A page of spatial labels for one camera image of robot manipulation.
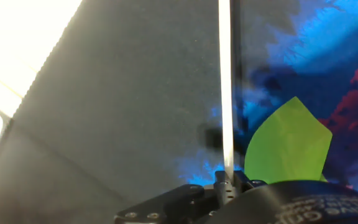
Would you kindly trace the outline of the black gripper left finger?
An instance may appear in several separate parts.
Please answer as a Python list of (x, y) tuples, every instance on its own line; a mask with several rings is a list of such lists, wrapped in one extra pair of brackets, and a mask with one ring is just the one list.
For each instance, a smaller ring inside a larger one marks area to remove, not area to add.
[(215, 172), (211, 186), (185, 184), (117, 212), (114, 224), (205, 223), (237, 196), (237, 177)]

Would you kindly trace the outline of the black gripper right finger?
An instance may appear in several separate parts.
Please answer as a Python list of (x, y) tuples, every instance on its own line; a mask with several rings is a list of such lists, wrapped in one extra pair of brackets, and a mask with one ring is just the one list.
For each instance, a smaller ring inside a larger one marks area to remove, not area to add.
[(234, 186), (240, 194), (266, 184), (263, 180), (250, 180), (241, 170), (234, 171)]

